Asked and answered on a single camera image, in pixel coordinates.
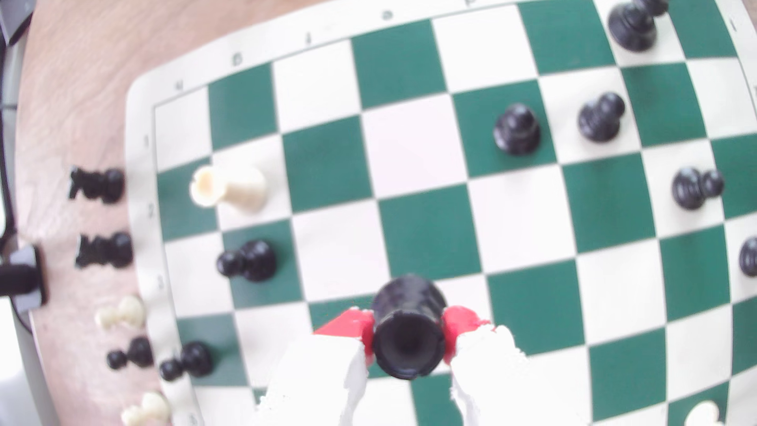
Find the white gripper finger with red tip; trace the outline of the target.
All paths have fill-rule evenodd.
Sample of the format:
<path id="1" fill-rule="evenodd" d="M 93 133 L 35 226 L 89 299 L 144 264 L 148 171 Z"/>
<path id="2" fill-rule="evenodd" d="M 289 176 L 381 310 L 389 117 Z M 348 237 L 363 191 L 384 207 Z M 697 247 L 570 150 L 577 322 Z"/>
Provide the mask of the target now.
<path id="1" fill-rule="evenodd" d="M 465 425 L 564 425 L 565 405 L 516 345 L 511 330 L 470 308 L 445 308 L 450 394 Z"/>
<path id="2" fill-rule="evenodd" d="M 353 306 L 288 346 L 257 408 L 259 425 L 352 425 L 364 396 L 373 312 Z"/>

